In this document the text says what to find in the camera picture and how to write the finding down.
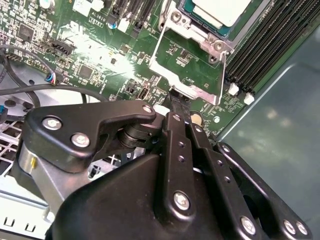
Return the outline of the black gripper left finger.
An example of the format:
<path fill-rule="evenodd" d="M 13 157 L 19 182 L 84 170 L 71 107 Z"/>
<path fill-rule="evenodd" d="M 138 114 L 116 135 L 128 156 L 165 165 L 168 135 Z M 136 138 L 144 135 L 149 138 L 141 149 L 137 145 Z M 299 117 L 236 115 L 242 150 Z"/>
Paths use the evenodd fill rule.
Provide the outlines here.
<path fill-rule="evenodd" d="M 159 107 L 121 100 L 34 109 L 24 122 L 19 165 L 56 219 L 63 202 L 76 190 L 139 157 L 159 156 L 164 162 L 164 221 L 190 223 L 196 215 L 191 207 L 195 192 L 170 176 L 193 167 L 180 97 L 171 91 Z"/>

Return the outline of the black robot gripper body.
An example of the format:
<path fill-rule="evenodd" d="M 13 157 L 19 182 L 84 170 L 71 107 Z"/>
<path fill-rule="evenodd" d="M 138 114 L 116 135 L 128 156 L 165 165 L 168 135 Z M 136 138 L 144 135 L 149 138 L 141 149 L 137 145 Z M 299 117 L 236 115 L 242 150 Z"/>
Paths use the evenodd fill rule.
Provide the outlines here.
<path fill-rule="evenodd" d="M 194 191 L 191 222 L 164 220 L 164 161 L 139 157 L 72 193 L 59 208 L 48 240 L 233 240 L 232 229 L 219 219 L 204 177 L 188 165 L 171 180 Z"/>

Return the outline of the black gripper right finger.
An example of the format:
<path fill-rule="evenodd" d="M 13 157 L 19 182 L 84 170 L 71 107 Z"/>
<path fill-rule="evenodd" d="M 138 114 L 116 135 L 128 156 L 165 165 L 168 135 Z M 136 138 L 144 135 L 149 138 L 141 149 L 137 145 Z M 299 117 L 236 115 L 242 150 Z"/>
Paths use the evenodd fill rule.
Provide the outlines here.
<path fill-rule="evenodd" d="M 230 145 L 212 145 L 204 129 L 192 123 L 190 100 L 179 97 L 179 106 L 223 238 L 311 240 L 310 228 Z"/>

